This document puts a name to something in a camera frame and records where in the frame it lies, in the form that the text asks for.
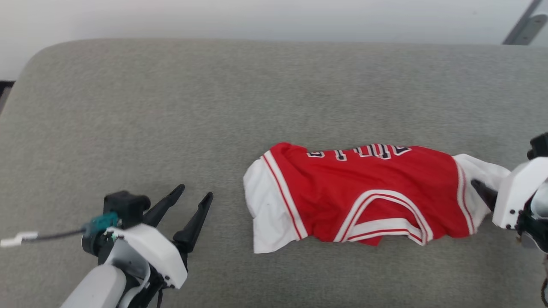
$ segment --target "red stripe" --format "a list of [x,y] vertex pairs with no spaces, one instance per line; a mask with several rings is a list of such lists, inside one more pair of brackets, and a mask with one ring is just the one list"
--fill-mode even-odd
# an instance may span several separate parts
[[425,235],[425,239],[428,239],[428,233],[426,233],[426,228],[424,228],[424,225],[423,223],[420,221],[420,219],[418,218],[418,215],[412,210],[413,208],[407,203],[405,202],[404,200],[401,200],[400,198],[398,197],[395,197],[395,196],[391,196],[391,195],[385,195],[385,194],[382,194],[382,193],[377,193],[377,194],[374,194],[374,195],[371,195],[369,196],[367,199],[365,199],[358,207],[358,210],[354,213],[354,216],[352,217],[352,219],[350,220],[350,224],[348,225],[348,227],[346,228],[346,231],[344,232],[343,236],[342,236],[342,241],[344,241],[345,237],[346,237],[346,234],[348,233],[348,231],[350,231],[350,228],[353,227],[352,225],[352,222],[354,221],[354,218],[356,217],[356,215],[358,214],[358,212],[361,210],[362,206],[366,203],[367,200],[375,197],[375,196],[384,196],[384,197],[390,197],[390,198],[393,198],[393,199],[396,199],[396,200],[399,200],[405,204],[407,204],[411,209],[408,209],[411,213],[413,213],[413,216],[415,216],[416,220],[417,220],[417,223],[420,225],[421,227],[421,231],[424,232],[424,235]]
[[348,238],[348,240],[351,240],[351,239],[354,239],[356,237],[360,237],[360,236],[365,236],[365,235],[371,235],[371,234],[375,234],[375,233],[381,233],[381,232],[401,232],[401,231],[407,231],[408,235],[411,235],[412,237],[418,239],[421,243],[423,242],[423,239],[416,236],[415,234],[411,233],[408,229],[386,229],[386,230],[376,230],[376,231],[371,231],[371,232],[367,232],[367,233],[363,233],[363,234],[360,234],[360,235],[354,235],[354,236],[351,236]]
[[282,195],[283,202],[286,204],[286,208],[287,208],[287,211],[289,212],[289,215],[291,215],[291,221],[293,222],[293,227],[295,228],[295,231],[297,232],[297,236],[299,236],[299,240],[301,240],[302,237],[301,237],[301,234],[299,233],[299,229],[297,229],[297,224],[295,223],[295,217],[293,217],[293,213],[291,212],[291,209],[289,208],[289,204],[287,203],[286,197],[283,195],[282,187],[279,184],[278,178],[276,177],[276,174],[272,170],[272,167],[270,167],[268,159],[266,159],[266,157],[264,156],[262,156],[262,158],[265,160],[266,165],[269,167],[270,172],[272,173],[272,175],[274,176],[274,179],[276,180],[276,183],[278,184],[278,189],[280,194]]
[[472,215],[470,214],[470,211],[468,211],[468,206],[466,206],[466,186],[467,186],[466,184],[468,183],[466,181],[466,174],[464,173],[464,170],[458,164],[456,165],[456,167],[460,168],[460,171],[463,174],[463,181],[464,181],[463,182],[463,205],[464,205],[464,209],[466,210],[466,214],[470,218],[470,224],[472,225],[472,230],[470,231],[470,234],[474,234],[474,232],[476,231],[476,228],[474,227],[474,220],[472,219]]

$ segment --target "jersey lettering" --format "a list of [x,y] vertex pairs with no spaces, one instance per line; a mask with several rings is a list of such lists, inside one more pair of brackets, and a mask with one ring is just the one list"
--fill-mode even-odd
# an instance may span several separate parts
[[371,156],[369,148],[366,148],[367,153],[364,153],[361,147],[354,148],[354,152],[358,153],[360,157],[369,157]]
[[308,157],[318,157],[318,158],[323,158],[326,156],[323,152],[308,152],[307,155]]
[[[336,160],[343,162],[348,160],[347,154],[345,153],[348,151],[349,150],[333,150],[333,153],[335,154]],[[392,155],[403,155],[411,151],[411,148],[406,146],[396,146],[388,144],[368,144],[361,147],[355,147],[354,149],[352,149],[352,151],[354,152],[354,154],[352,155],[357,157],[376,157],[380,159],[391,159]],[[316,158],[324,158],[326,156],[324,152],[308,152],[307,155],[308,157]]]
[[380,149],[379,157],[381,159],[390,159],[390,158],[392,158],[392,156],[390,155],[390,151],[388,151],[388,146],[387,145],[380,144],[379,149]]
[[335,150],[335,155],[336,155],[338,161],[345,161],[346,160],[346,155],[343,153],[342,150]]
[[394,150],[394,155],[396,155],[396,156],[400,156],[401,154],[404,154],[404,153],[407,153],[407,152],[411,151],[411,149],[408,148],[408,147],[397,146],[397,145],[393,145],[392,149]]

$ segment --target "fabric surface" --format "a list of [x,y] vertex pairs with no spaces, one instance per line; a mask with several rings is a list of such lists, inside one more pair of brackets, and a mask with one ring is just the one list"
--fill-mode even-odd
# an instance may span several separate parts
[[[548,49],[119,39],[30,60],[0,116],[0,235],[72,230],[121,189],[171,237],[215,194],[163,307],[541,307],[542,255],[486,221],[422,247],[387,238],[253,254],[242,176],[274,144],[417,144],[509,169],[548,130]],[[79,238],[0,250],[0,306],[56,307],[94,266]]]
[[471,181],[498,190],[509,173],[421,146],[309,152],[282,142],[243,177],[253,251],[274,252],[308,236],[377,246],[384,236],[405,235],[424,246],[473,235],[490,210]]

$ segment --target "white fabric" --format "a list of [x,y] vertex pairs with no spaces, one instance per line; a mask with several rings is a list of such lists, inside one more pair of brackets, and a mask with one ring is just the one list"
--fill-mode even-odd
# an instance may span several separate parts
[[274,156],[272,156],[272,153],[270,151],[267,151],[261,157],[261,159],[264,159],[268,166],[268,171],[272,173],[272,176],[276,181],[276,187],[278,187],[280,193],[282,194],[286,209],[290,211],[292,223],[294,224],[299,239],[307,237],[308,233],[306,232],[305,225],[302,223],[301,216],[299,214],[299,211],[297,210],[297,206],[295,205],[295,202],[293,202],[293,197],[289,192],[289,187],[287,187],[286,180],[283,177],[282,171],[279,169],[278,163],[274,159]]
[[299,240],[276,179],[263,159],[257,159],[243,177],[246,203],[253,217],[253,251],[270,253]]
[[464,173],[464,204],[470,212],[473,229],[470,234],[477,232],[483,218],[491,211],[481,199],[471,184],[472,179],[484,182],[488,187],[498,190],[502,179],[510,174],[510,171],[496,164],[484,162],[467,154],[453,156],[458,166]]

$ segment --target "garment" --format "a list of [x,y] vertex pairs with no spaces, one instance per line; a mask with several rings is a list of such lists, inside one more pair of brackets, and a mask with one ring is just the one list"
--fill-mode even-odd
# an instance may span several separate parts
[[243,178],[254,252],[273,252],[307,236],[374,246],[384,235],[406,235],[420,245],[444,235],[469,236],[489,213],[470,180],[497,189],[509,173],[469,155],[420,146],[309,152],[280,143]]

